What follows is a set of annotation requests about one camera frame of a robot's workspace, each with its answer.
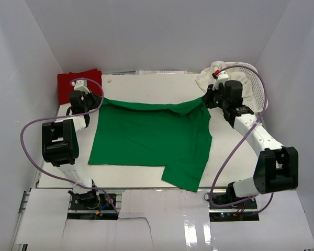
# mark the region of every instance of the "green fabric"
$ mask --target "green fabric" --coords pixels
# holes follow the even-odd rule
[[[177,105],[105,98],[88,163],[165,166],[162,180],[197,191],[211,146],[209,119],[201,98]]]

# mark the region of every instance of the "purple cable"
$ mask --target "purple cable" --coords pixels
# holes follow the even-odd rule
[[[96,81],[94,81],[94,80],[92,80],[92,79],[84,78],[84,77],[76,78],[76,79],[72,80],[72,82],[73,82],[73,81],[76,81],[76,80],[81,80],[81,79],[91,81],[91,82],[93,82],[94,84],[96,84],[97,86],[99,86],[99,87],[100,87],[100,90],[101,90],[101,92],[102,92],[102,99],[101,99],[100,105],[99,105],[96,109],[91,110],[91,111],[88,111],[88,112],[80,113],[80,114],[75,114],[75,116],[83,116],[83,115],[87,115],[87,114],[94,113],[94,112],[96,112],[97,110],[100,109],[101,105],[102,105],[103,102],[104,102],[104,91],[103,91],[101,85],[100,85],[98,82],[96,82]],[[22,149],[23,149],[23,151],[25,152],[27,158],[29,159],[29,161],[32,163],[32,165],[33,165],[37,170],[39,170],[41,173],[44,173],[44,174],[46,174],[46,175],[48,175],[48,176],[50,176],[50,177],[52,177],[52,178],[59,179],[59,180],[64,180],[64,181],[70,182],[70,183],[72,183],[72,184],[76,184],[76,182],[74,182],[73,180],[66,179],[66,178],[62,178],[62,177],[56,176],[56,175],[54,175],[54,174],[51,174],[51,173],[49,173],[49,172],[43,170],[43,169],[32,159],[32,157],[31,157],[30,154],[28,153],[27,148],[26,148],[26,146],[25,146],[24,138],[23,138],[24,133],[25,133],[25,130],[26,130],[30,125],[32,125],[32,124],[34,124],[34,123],[36,123],[36,122],[45,121],[45,120],[63,119],[63,118],[69,118],[69,117],[72,117],[72,116],[71,116],[71,115],[67,115],[67,116],[58,116],[58,117],[42,118],[42,119],[36,119],[36,120],[33,120],[33,121],[27,123],[27,124],[22,128],[22,130],[21,130],[20,142],[21,142]],[[114,208],[114,211],[117,213],[117,215],[119,215],[119,212],[116,210],[116,207],[115,207],[115,205],[113,204],[113,200],[110,198],[109,194],[106,192],[105,189],[99,188],[99,187],[85,187],[85,186],[83,186],[83,185],[81,185],[81,184],[76,184],[76,185],[79,186],[79,187],[81,187],[81,188],[87,189],[87,190],[95,189],[95,190],[101,190],[102,192],[104,192],[105,195],[107,196],[107,198],[108,198],[110,204],[111,204],[112,207]]]
[[[256,74],[256,76],[260,79],[260,81],[262,82],[262,85],[263,85],[263,89],[264,89],[264,105],[263,105],[263,111],[261,112],[261,114],[258,116],[257,120],[256,120],[256,123],[260,122],[263,115],[264,115],[264,111],[266,110],[266,104],[267,104],[267,90],[266,90],[266,86],[264,84],[264,81],[263,79],[259,76],[259,74],[252,68],[250,67],[247,67],[247,66],[243,66],[243,65],[232,65],[232,66],[228,66],[226,68],[223,68],[220,70],[220,72],[222,71],[225,71],[225,70],[228,70],[230,68],[235,68],[235,67],[239,67],[239,68],[244,68],[244,69],[247,69],[251,72],[253,72],[254,74]],[[215,179],[213,181],[213,184],[211,185],[211,189],[210,189],[210,193],[209,193],[209,203],[213,206],[213,207],[216,207],[216,208],[224,208],[224,207],[229,207],[229,206],[233,206],[235,204],[239,204],[239,203],[242,203],[242,202],[245,202],[245,201],[248,201],[248,200],[251,200],[253,199],[254,197],[253,196],[250,196],[250,197],[246,197],[244,199],[241,199],[241,200],[238,200],[238,201],[235,201],[235,202],[232,202],[232,203],[227,203],[227,204],[215,204],[214,201],[213,201],[213,190],[215,188],[215,185],[216,185],[216,182],[218,180],[218,178],[220,177],[223,169],[226,167],[228,161],[231,159],[231,157],[234,155],[234,153],[236,152],[236,150],[241,146],[241,144],[247,139],[247,137],[250,135],[250,133],[255,129],[255,127],[257,126],[257,124],[254,124],[250,130],[244,135],[244,137],[241,139],[241,141],[235,146],[235,148],[231,151],[231,153],[229,154],[229,156],[226,158],[225,162],[222,164],[222,166],[220,167],[218,173],[216,174],[215,176]],[[271,203],[272,201],[272,197],[273,197],[273,194],[271,194],[271,198],[270,200],[268,201],[268,203],[266,204],[266,206],[264,208],[262,208],[260,211],[256,212],[256,213],[260,213],[262,212],[264,209],[266,209],[268,207],[268,205]]]

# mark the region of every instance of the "purple hose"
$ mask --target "purple hose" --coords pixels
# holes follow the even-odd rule
[[[256,123],[260,122],[263,115],[264,115],[264,111],[266,110],[266,104],[267,104],[267,90],[266,90],[266,86],[264,84],[264,81],[263,79],[259,76],[259,74],[251,69],[250,67],[247,67],[247,66],[243,66],[243,65],[232,65],[232,66],[228,66],[224,69],[221,69],[220,72],[222,71],[225,71],[227,69],[230,69],[230,68],[235,68],[235,67],[239,67],[239,68],[244,68],[244,69],[247,69],[249,71],[252,71],[254,74],[256,74],[256,76],[260,79],[260,81],[262,82],[262,85],[263,85],[263,89],[264,89],[264,106],[263,106],[263,111],[261,112],[261,114],[258,116],[257,120],[256,120]],[[236,152],[236,150],[241,146],[241,144],[247,139],[247,137],[250,135],[250,133],[255,129],[255,127],[257,126],[257,124],[254,124],[250,130],[244,135],[244,137],[241,139],[241,141],[235,146],[235,148],[231,151],[231,153],[229,154],[229,156],[226,158],[225,162],[223,163],[223,165],[220,167],[218,173],[216,174],[215,176],[215,179],[213,181],[213,184],[211,185],[211,189],[210,189],[210,193],[209,193],[209,203],[213,206],[213,207],[216,207],[216,208],[224,208],[224,207],[229,207],[229,206],[233,206],[235,204],[239,204],[239,203],[242,203],[242,202],[245,202],[247,200],[251,200],[253,199],[254,197],[253,196],[250,196],[250,197],[246,197],[244,199],[241,199],[241,200],[238,200],[238,201],[235,201],[235,202],[232,202],[232,203],[227,203],[227,204],[215,204],[214,201],[213,201],[213,190],[215,188],[215,185],[216,185],[216,182],[218,180],[218,178],[220,177],[223,169],[226,167],[228,161],[231,159],[231,157],[234,155],[234,153]],[[272,201],[272,197],[273,197],[273,194],[271,194],[271,198],[270,200],[268,201],[268,203],[266,204],[266,206],[264,208],[262,208],[260,211],[258,211],[257,213],[260,213],[262,212],[264,209],[266,209],[268,207],[268,205],[271,203]]]
[[[104,102],[104,91],[103,91],[101,85],[100,85],[98,82],[96,82],[96,81],[94,81],[94,80],[92,80],[92,79],[84,78],[84,77],[76,78],[76,79],[72,80],[72,82],[73,82],[73,81],[76,81],[76,80],[81,80],[81,79],[91,81],[91,82],[95,83],[97,86],[99,86],[99,87],[100,87],[100,90],[101,90],[101,92],[102,92],[102,99],[101,99],[100,105],[99,105],[96,109],[91,110],[91,111],[88,111],[88,112],[85,112],[85,113],[75,114],[75,116],[82,116],[82,115],[87,115],[87,114],[94,113],[94,112],[96,112],[97,110],[100,109],[101,105],[102,105],[103,102]],[[31,124],[34,124],[34,123],[40,122],[40,121],[45,121],[45,120],[63,119],[63,118],[69,118],[69,117],[71,117],[71,116],[68,115],[68,116],[49,117],[49,118],[43,118],[43,119],[36,119],[36,120],[33,120],[33,121],[29,122],[29,123],[26,124],[26,125],[22,128],[22,130],[21,130],[20,142],[21,142],[22,149],[23,149],[23,151],[25,152],[27,158],[29,159],[29,161],[32,163],[32,165],[33,165],[37,170],[39,170],[41,173],[44,173],[44,174],[46,174],[46,175],[48,175],[48,176],[50,176],[50,177],[52,177],[52,178],[59,179],[59,180],[64,180],[64,181],[70,182],[70,183],[72,183],[72,184],[76,184],[76,182],[74,182],[73,180],[66,179],[66,178],[62,178],[62,177],[56,176],[56,175],[54,175],[54,174],[51,174],[51,173],[49,173],[49,172],[43,170],[43,169],[32,159],[32,157],[31,157],[30,154],[28,153],[27,148],[26,148],[26,146],[25,146],[24,138],[23,138],[24,133],[25,133],[25,130],[26,130]],[[110,204],[111,204],[112,207],[114,208],[114,211],[117,213],[117,215],[119,215],[119,212],[116,210],[116,207],[115,207],[115,205],[113,204],[113,200],[110,198],[109,194],[106,192],[105,189],[99,188],[99,187],[85,187],[85,186],[83,186],[83,185],[81,185],[81,184],[76,184],[76,185],[79,186],[79,187],[81,187],[81,188],[87,189],[87,190],[95,189],[95,190],[101,190],[102,192],[104,192],[105,195],[107,196],[107,198],[108,198]]]

